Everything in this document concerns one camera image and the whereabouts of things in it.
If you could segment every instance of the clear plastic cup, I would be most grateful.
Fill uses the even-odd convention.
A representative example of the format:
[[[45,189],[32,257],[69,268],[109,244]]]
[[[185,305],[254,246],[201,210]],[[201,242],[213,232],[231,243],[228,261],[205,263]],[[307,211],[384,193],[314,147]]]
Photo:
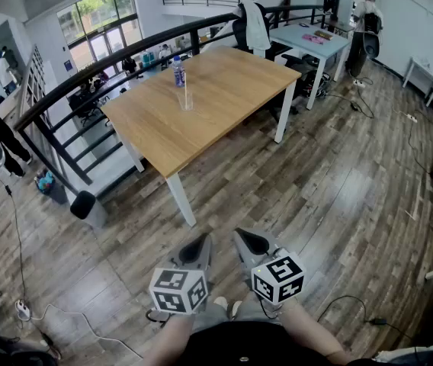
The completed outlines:
[[[183,111],[193,110],[193,93],[188,90],[186,94],[184,90],[178,91],[179,105]]]

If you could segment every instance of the white shirt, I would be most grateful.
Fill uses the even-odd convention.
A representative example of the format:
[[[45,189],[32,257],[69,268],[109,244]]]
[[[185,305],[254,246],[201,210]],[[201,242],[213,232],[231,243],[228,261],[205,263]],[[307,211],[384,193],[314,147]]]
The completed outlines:
[[[169,54],[171,54],[171,50],[169,50],[169,48],[168,48],[168,49],[162,49],[162,50],[159,52],[159,59],[162,59],[162,58],[164,58],[164,57],[167,57]]]
[[[8,71],[9,68],[10,66],[7,60],[0,58],[0,83],[2,84],[2,87],[6,87],[8,84],[13,82],[13,78]]]
[[[356,33],[364,32],[364,15],[366,14],[376,14],[377,16],[379,16],[381,22],[383,23],[382,26],[384,27],[383,13],[378,7],[376,7],[375,2],[366,0],[365,2],[360,2],[359,4],[357,4],[357,7],[355,7],[354,16],[357,16],[359,18],[359,22],[357,23],[357,26],[355,28]]]

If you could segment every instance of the wooden table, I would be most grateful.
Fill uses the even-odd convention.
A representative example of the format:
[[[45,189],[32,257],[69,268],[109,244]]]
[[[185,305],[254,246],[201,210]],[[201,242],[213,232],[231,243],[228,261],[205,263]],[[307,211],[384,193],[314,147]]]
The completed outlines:
[[[190,226],[196,223],[178,171],[268,100],[286,89],[274,140],[284,134],[296,80],[301,74],[230,47],[183,62],[194,110],[183,111],[174,73],[167,69],[108,102],[110,118],[139,170],[137,151],[164,176]]]

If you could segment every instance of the water bottle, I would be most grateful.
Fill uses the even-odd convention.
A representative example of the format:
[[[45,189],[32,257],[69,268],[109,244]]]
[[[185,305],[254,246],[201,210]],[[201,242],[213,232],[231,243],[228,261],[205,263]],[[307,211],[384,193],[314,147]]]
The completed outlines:
[[[184,87],[184,67],[180,56],[174,57],[172,68],[174,69],[176,87]]]

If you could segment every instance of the pink object on desk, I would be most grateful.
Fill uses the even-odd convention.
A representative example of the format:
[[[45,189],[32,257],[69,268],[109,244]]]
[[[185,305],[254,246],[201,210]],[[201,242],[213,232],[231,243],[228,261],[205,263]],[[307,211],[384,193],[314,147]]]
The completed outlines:
[[[310,34],[304,34],[303,35],[303,39],[304,40],[309,40],[310,42],[314,42],[314,43],[317,43],[319,45],[323,45],[325,43],[325,41],[323,40],[323,38],[321,38],[321,37],[315,37],[314,35],[310,35]]]

